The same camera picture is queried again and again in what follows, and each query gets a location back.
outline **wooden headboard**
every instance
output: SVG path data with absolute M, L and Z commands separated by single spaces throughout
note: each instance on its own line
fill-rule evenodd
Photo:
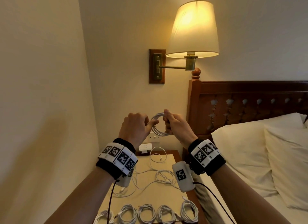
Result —
M 308 81 L 204 82 L 200 73 L 196 68 L 189 81 L 186 117 L 199 138 L 224 125 L 308 114 Z

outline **black cable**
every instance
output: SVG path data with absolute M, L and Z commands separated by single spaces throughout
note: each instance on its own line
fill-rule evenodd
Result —
M 111 195 L 110 195 L 110 200 L 109 200 L 109 207 L 108 207 L 108 215 L 107 215 L 107 224 L 109 224 L 109 213 L 110 213 L 110 206 L 111 206 L 111 198 L 113 194 L 113 190 L 115 188 L 116 183 L 119 182 L 119 180 L 116 180 L 115 183 L 113 184 L 113 188 L 111 190 Z
M 223 208 L 223 210 L 225 211 L 225 213 L 226 213 L 226 214 L 228 215 L 228 217 L 230 218 L 231 222 L 232 222 L 233 224 L 235 224 L 235 222 L 234 222 L 234 221 L 232 220 L 232 218 L 229 216 L 229 214 L 227 213 L 227 211 L 225 210 L 225 208 L 222 206 L 222 204 L 220 203 L 220 201 L 218 200 L 218 198 L 214 195 L 214 193 L 213 193 L 207 186 L 205 186 L 203 183 L 199 183 L 199 182 L 193 182 L 193 184 L 200 184 L 200 185 L 206 187 L 206 189 L 209 190 L 210 193 L 212 193 L 212 195 L 216 198 L 216 200 L 218 201 L 218 203 L 220 204 L 220 206 Z

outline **wall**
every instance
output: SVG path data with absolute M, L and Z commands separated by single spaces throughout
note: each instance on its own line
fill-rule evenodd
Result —
M 100 147 L 129 112 L 186 115 L 191 74 L 167 69 L 164 85 L 148 84 L 148 49 L 167 47 L 177 8 L 188 1 L 79 0 Z M 306 0 L 209 1 L 221 53 L 197 60 L 202 80 L 308 79 Z M 172 136 L 160 144 L 181 148 Z
M 43 223 L 94 167 L 78 0 L 0 0 L 0 223 Z

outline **wall lamp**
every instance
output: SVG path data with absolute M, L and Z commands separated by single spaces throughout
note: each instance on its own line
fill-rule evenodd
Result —
M 177 10 L 167 50 L 150 49 L 150 84 L 165 83 L 165 68 L 194 71 L 196 58 L 218 54 L 213 4 L 203 0 L 185 3 Z M 186 65 L 166 66 L 166 57 L 184 58 Z

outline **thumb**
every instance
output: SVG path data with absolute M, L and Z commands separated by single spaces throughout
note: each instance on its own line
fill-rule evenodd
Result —
M 176 120 L 175 117 L 172 115 L 172 113 L 170 113 L 168 109 L 164 110 L 164 114 L 165 114 L 165 117 L 169 120 L 169 122 L 173 122 Z
M 152 119 L 151 121 L 148 122 L 148 124 L 146 125 L 145 128 L 150 132 L 152 127 L 155 126 L 158 123 L 159 123 L 158 119 Z

